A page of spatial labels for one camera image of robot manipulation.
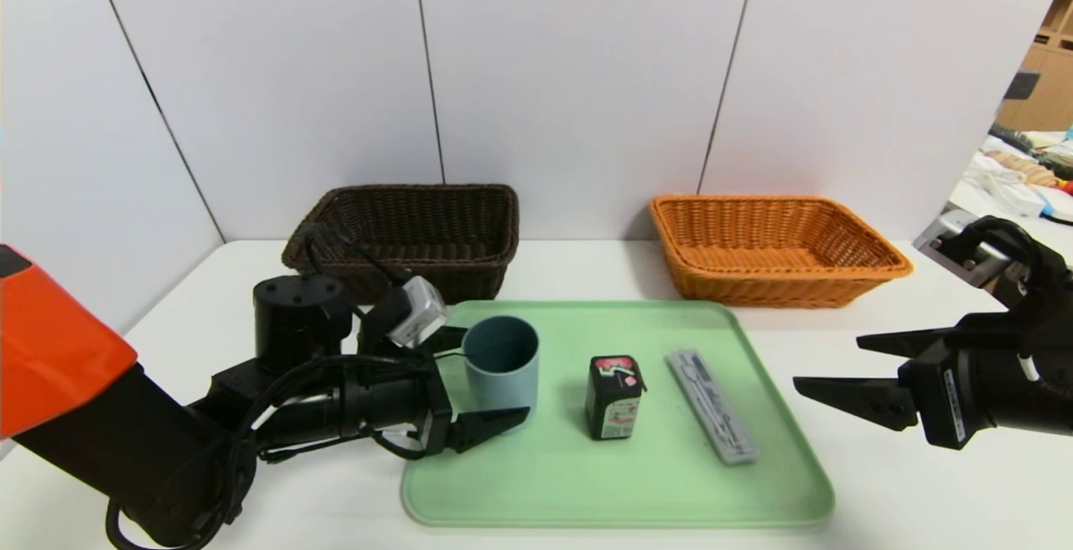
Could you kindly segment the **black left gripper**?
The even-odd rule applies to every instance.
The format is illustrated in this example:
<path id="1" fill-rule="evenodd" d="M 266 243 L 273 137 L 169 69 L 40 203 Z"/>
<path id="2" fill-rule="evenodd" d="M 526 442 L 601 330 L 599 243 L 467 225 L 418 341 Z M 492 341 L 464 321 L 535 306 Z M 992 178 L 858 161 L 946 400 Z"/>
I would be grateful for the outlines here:
<path id="1" fill-rule="evenodd" d="M 391 346 L 387 339 L 365 340 L 359 335 L 361 355 L 415 359 L 424 368 L 413 371 L 399 365 L 346 366 L 344 438 L 371 437 L 397 457 L 426 457 L 443 451 L 445 443 L 449 450 L 464 454 L 525 423 L 529 407 L 465 412 L 451 423 L 453 408 L 433 358 L 460 348 L 468 331 L 444 325 L 414 350 Z M 407 436 L 417 440 L 417 449 L 386 438 L 387 428 L 402 423 L 414 425 Z"/>

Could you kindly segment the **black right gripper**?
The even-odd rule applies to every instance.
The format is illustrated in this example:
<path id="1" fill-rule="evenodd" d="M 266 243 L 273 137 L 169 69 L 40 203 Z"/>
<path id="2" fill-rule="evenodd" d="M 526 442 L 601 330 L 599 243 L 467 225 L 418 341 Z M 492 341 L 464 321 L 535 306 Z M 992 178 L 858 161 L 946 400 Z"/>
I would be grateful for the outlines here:
<path id="1" fill-rule="evenodd" d="M 1020 337 L 953 327 L 862 335 L 859 350 L 908 359 L 894 378 L 797 376 L 798 393 L 893 431 L 923 423 L 935 446 L 961 450 L 974 434 L 1012 428 L 1070 435 L 1070 347 L 1023 356 Z"/>

